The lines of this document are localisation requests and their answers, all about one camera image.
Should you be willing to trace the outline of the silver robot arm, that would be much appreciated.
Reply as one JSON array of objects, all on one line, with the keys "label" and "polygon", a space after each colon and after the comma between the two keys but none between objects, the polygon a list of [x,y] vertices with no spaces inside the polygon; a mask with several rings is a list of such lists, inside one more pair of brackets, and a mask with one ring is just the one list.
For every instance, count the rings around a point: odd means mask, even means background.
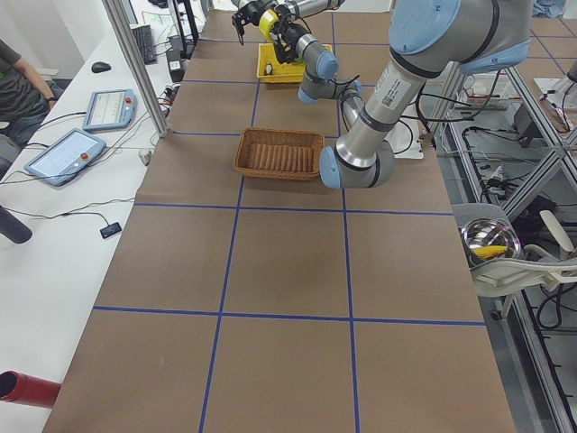
[{"label": "silver robot arm", "polygon": [[349,130],[320,155],[331,189],[374,188],[392,174],[386,140],[418,91],[450,62],[465,74],[515,66],[528,54],[530,1],[398,1],[389,25],[390,62],[371,96],[354,90],[337,98],[352,111]]},{"label": "silver robot arm", "polygon": [[258,27],[267,41],[283,41],[295,20],[337,10],[342,4],[343,0],[233,1],[237,11],[232,15],[232,24],[241,44],[244,28],[249,24]]}]

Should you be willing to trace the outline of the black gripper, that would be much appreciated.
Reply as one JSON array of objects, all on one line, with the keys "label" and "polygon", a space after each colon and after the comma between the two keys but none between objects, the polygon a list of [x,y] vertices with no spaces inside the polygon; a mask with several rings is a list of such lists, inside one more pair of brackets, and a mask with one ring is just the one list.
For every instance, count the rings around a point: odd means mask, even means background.
[{"label": "black gripper", "polygon": [[297,44],[307,29],[297,23],[277,22],[272,27],[272,43],[277,62],[293,63],[298,59]]},{"label": "black gripper", "polygon": [[238,14],[232,16],[234,29],[238,33],[238,40],[244,45],[244,21],[258,21],[261,15],[275,6],[274,0],[240,0],[238,2]]}]

